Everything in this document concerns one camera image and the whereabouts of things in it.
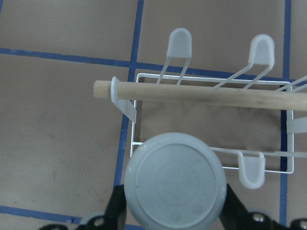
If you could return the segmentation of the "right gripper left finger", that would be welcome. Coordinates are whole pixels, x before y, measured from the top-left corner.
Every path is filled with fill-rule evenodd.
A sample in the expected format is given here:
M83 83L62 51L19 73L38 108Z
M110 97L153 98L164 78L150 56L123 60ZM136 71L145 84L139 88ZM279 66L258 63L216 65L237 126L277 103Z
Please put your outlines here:
M91 217L86 223L80 224L80 230L123 230L126 225L126 198L124 185L113 188L104 214Z

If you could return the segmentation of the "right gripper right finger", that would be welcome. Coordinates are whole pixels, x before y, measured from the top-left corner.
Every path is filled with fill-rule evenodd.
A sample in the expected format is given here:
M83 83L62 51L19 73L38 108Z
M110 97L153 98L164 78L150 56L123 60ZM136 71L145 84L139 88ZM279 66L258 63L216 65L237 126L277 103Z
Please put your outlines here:
M225 230L288 229L263 213L249 212L229 184L227 185L226 198L219 219Z

